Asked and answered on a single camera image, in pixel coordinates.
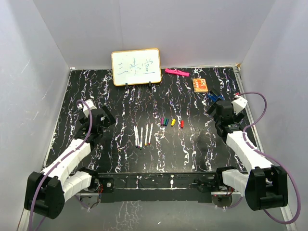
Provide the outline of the purple whiteboard pen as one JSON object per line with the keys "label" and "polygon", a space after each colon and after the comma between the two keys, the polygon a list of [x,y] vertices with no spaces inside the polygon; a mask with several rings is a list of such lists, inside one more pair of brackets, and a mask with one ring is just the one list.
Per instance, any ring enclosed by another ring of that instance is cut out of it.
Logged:
{"label": "purple whiteboard pen", "polygon": [[140,145],[140,136],[139,136],[138,126],[135,126],[135,127],[136,127],[137,147],[140,148],[141,145]]}

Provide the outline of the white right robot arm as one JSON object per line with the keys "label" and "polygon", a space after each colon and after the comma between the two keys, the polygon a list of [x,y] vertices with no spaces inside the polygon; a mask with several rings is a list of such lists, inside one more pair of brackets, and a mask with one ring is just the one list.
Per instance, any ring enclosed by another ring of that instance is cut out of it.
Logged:
{"label": "white right robot arm", "polygon": [[243,137],[239,122],[247,100],[242,97],[230,102],[217,99],[207,110],[213,115],[218,136],[240,158],[247,174],[235,167],[220,167],[215,173],[215,187],[225,191],[229,187],[245,197],[248,206],[254,210],[284,207],[288,204],[287,173],[262,155],[258,149]]}

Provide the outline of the purple pen cap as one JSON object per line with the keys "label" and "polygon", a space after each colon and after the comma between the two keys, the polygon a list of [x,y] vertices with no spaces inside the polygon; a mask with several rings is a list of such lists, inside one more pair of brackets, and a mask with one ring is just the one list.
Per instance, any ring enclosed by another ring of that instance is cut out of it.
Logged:
{"label": "purple pen cap", "polygon": [[161,125],[161,126],[164,125],[164,118],[163,118],[163,117],[161,118],[160,125]]}

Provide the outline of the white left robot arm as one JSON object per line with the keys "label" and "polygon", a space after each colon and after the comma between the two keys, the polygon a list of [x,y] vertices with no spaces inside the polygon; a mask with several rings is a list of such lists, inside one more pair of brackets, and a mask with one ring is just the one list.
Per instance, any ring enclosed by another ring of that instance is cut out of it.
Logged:
{"label": "white left robot arm", "polygon": [[99,188],[98,173],[81,168],[72,171],[94,151],[103,137],[104,129],[116,120],[106,106],[97,108],[91,100],[82,109],[77,130],[69,146],[61,155],[41,172],[32,172],[26,185],[24,208],[33,213],[55,219],[65,202],[81,190],[94,192]]}

